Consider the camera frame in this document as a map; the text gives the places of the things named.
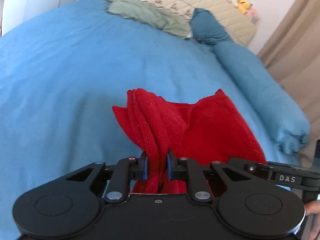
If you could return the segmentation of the person right hand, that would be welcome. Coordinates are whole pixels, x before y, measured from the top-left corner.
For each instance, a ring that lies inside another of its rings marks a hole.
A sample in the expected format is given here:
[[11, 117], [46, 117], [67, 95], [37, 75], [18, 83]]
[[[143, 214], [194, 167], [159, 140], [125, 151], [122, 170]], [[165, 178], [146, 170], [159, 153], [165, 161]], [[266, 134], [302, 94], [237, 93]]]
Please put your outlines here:
[[310, 214], [320, 214], [320, 200], [314, 200], [304, 204], [306, 215]]

